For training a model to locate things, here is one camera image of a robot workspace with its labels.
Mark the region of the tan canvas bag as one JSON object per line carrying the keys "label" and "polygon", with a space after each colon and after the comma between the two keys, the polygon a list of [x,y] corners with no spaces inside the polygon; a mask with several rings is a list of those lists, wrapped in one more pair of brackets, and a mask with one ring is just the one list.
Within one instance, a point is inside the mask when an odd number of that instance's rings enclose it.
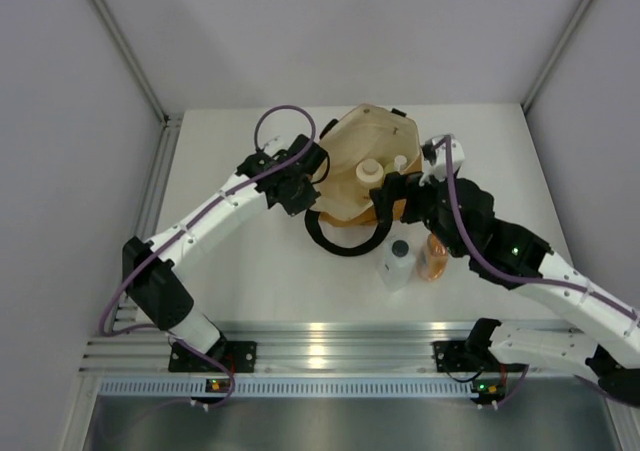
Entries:
{"label": "tan canvas bag", "polygon": [[[313,176],[320,197],[305,212],[307,233],[319,247],[339,257],[370,253],[389,235],[405,206],[392,205],[389,218],[376,214],[370,192],[383,185],[387,175],[421,174],[423,158],[419,131],[414,120],[396,109],[361,104],[322,129],[318,144],[327,158]],[[372,235],[355,246],[332,242],[322,229],[372,226]]]}

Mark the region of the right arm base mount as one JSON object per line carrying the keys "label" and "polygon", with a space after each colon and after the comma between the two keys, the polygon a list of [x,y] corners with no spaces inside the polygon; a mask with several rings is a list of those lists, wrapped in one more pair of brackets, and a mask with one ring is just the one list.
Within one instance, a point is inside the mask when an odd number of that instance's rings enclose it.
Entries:
{"label": "right arm base mount", "polygon": [[525,369],[524,364],[499,363],[490,354],[476,355],[468,351],[464,340],[444,340],[432,343],[436,369],[441,373],[497,373],[520,372]]}

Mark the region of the cream round jar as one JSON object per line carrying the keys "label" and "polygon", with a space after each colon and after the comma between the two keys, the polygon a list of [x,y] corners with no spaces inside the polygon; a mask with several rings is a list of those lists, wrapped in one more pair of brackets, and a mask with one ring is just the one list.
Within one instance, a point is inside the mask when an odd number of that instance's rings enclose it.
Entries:
{"label": "cream round jar", "polygon": [[373,158],[361,161],[356,167],[356,178],[365,189],[378,188],[384,179],[383,166]]}

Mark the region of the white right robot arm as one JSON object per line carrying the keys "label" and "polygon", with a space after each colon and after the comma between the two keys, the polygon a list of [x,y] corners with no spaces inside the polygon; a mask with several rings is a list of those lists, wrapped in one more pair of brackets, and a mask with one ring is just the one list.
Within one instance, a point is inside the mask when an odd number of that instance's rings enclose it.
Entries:
{"label": "white right robot arm", "polygon": [[604,291],[542,238],[496,217],[494,198],[468,179],[430,179],[393,173],[370,196],[376,217],[420,222],[455,258],[468,257],[480,278],[531,299],[578,329],[578,334],[528,330],[480,318],[466,342],[478,368],[518,364],[575,375],[629,406],[639,404],[639,314]]}

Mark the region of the orange liquid bottle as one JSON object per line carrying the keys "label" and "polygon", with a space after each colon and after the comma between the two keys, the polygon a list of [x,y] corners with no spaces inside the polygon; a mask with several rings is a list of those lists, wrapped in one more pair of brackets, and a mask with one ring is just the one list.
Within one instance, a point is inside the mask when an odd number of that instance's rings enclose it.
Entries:
{"label": "orange liquid bottle", "polygon": [[418,276],[426,281],[438,280],[444,274],[448,257],[447,248],[434,234],[430,234],[417,255]]}

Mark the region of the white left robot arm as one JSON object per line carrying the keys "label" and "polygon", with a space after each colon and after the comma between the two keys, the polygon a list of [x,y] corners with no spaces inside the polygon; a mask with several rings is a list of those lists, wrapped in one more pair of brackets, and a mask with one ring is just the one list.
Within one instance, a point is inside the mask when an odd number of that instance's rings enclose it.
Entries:
{"label": "white left robot arm", "polygon": [[226,357],[227,339],[197,309],[185,287],[188,271],[208,257],[227,236],[262,212],[280,205],[295,216],[320,196],[312,176],[328,153],[305,135],[289,148],[277,142],[248,156],[219,191],[182,220],[147,241],[133,237],[123,247],[126,295],[161,331],[191,349],[207,371]]}

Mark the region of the white bottle black cap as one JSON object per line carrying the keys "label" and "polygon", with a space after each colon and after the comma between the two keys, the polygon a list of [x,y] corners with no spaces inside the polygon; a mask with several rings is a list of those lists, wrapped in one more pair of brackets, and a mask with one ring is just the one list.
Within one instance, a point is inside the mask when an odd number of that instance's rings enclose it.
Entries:
{"label": "white bottle black cap", "polygon": [[391,292],[404,288],[411,279],[415,262],[416,256],[407,241],[396,237],[386,240],[378,268],[386,288]]}

